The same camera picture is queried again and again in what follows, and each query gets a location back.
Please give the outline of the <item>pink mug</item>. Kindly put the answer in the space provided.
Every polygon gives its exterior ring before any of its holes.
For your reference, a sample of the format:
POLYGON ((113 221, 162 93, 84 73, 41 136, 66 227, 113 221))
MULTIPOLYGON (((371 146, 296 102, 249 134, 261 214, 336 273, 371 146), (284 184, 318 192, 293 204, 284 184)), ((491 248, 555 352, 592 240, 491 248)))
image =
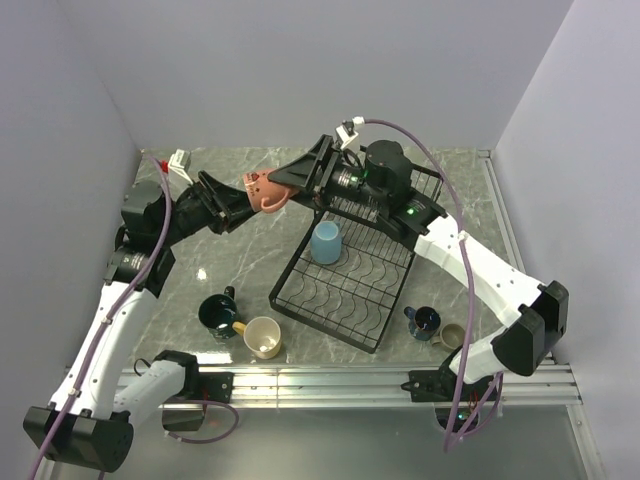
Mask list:
POLYGON ((254 212, 267 214, 281 209, 297 191, 269 179, 273 169, 247 172, 242 175, 249 203, 254 212))

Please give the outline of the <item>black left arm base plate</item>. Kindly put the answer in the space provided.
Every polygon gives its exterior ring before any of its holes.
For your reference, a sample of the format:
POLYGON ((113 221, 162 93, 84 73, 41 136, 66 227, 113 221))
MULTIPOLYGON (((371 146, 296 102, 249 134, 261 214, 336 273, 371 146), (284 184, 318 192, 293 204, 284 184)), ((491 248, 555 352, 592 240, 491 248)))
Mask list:
POLYGON ((188 373, 183 388, 171 396, 178 400, 212 400, 228 404, 231 400, 234 374, 224 372, 188 373))

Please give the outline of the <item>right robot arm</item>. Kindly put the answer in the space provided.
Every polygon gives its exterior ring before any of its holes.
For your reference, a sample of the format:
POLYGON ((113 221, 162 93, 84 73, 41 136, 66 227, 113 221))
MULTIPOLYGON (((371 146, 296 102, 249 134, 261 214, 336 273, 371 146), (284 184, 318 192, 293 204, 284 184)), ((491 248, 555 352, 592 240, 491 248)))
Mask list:
POLYGON ((462 399, 475 384, 509 371, 529 377, 566 332, 569 291, 512 267, 464 231, 430 196, 412 185, 415 165, 402 146, 377 140, 362 164, 324 135, 304 155, 268 174, 293 191, 299 204, 328 210, 348 200, 376 213, 371 225, 417 256, 437 265, 481 300, 500 321, 494 333, 461 347, 443 363, 438 386, 462 399))

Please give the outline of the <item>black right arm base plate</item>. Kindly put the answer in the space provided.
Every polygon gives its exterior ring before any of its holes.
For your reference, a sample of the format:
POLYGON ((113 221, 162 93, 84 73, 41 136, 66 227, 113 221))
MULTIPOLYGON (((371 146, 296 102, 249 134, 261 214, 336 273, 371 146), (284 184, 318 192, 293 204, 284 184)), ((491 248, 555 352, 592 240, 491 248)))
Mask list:
MULTIPOLYGON (((487 376, 473 384, 462 384, 460 402, 479 401, 493 378, 487 376)), ((413 403, 451 403, 457 376, 450 370, 412 370, 400 388, 408 392, 413 403)))

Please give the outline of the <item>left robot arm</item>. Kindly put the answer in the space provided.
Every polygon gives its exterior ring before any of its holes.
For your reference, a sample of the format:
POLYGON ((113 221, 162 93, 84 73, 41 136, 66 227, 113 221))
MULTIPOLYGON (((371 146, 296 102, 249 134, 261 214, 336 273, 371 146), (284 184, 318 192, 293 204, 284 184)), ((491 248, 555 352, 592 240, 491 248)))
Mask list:
POLYGON ((24 417, 40 460, 114 472, 136 427, 160 405, 202 397, 197 358, 174 350, 158 354, 124 390, 118 382, 174 266, 172 246, 202 229, 232 232, 253 214, 245 191, 204 171, 177 199, 165 174, 130 187, 87 336, 48 404, 30 407, 24 417))

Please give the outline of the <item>light blue mug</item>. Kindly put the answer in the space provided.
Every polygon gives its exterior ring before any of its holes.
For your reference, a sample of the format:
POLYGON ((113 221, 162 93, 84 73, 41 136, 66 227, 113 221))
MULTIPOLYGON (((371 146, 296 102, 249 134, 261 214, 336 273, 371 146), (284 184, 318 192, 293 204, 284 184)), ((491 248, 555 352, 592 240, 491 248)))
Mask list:
POLYGON ((340 258, 342 235, 336 222, 319 222, 313 229, 310 242, 311 257, 316 263, 330 265, 340 258))

